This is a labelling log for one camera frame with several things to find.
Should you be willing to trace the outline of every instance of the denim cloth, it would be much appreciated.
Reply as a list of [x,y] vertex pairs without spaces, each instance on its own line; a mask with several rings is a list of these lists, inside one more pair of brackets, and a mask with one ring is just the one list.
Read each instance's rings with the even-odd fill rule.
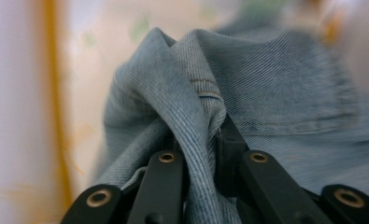
[[127,186],[171,130],[191,179],[185,223],[240,223],[213,183],[227,112],[250,149],[274,155],[302,187],[369,194],[369,97],[312,35],[269,28],[194,30],[179,41],[151,30],[114,76],[96,183]]

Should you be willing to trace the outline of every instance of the light blue denim fabric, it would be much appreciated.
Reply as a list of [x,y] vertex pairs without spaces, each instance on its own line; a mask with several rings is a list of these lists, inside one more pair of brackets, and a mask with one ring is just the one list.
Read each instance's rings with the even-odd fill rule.
[[274,155],[302,187],[369,194],[369,97],[358,99],[312,35],[194,30],[176,41],[153,29],[111,85],[96,183],[124,186],[170,129],[191,178],[185,223],[240,223],[213,183],[214,135],[228,112],[249,147]]

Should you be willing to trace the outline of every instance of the blurred background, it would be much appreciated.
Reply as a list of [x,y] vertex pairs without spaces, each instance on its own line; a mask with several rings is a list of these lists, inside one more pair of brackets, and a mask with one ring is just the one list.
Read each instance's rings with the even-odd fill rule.
[[[180,39],[248,1],[0,0],[0,223],[59,223],[89,186],[112,76],[150,29]],[[269,2],[321,27],[369,91],[369,0]]]

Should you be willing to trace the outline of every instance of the yellow pole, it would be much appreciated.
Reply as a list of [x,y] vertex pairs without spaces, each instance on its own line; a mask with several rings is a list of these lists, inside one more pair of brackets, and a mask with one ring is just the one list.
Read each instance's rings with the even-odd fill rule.
[[58,178],[62,184],[62,202],[64,202],[64,211],[68,209],[72,202],[72,195],[70,189],[70,181],[68,177],[67,167],[64,162],[64,153],[66,152],[66,144],[64,143],[64,132],[62,127],[62,110],[61,110],[61,99],[59,94],[59,66],[58,66],[58,52],[57,52],[57,21],[56,21],[56,2],[53,0],[45,0],[45,18],[46,18],[46,38],[47,46],[46,52],[48,55],[49,66],[50,66],[50,98],[52,116],[54,118],[53,132],[56,136],[57,146],[57,161],[58,161]]

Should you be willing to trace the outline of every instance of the brass grommet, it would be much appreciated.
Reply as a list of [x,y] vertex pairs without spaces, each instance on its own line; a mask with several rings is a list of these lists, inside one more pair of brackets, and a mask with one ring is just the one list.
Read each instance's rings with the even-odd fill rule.
[[362,197],[351,190],[338,189],[334,192],[334,196],[339,202],[344,203],[347,206],[355,208],[364,207],[364,200]]
[[111,200],[112,194],[111,191],[108,189],[99,189],[89,195],[88,199],[86,200],[86,204],[89,207],[100,207]]
[[256,162],[267,162],[268,161],[268,157],[259,152],[251,153],[250,159]]
[[159,160],[164,163],[172,162],[175,159],[176,159],[175,155],[168,152],[159,156]]

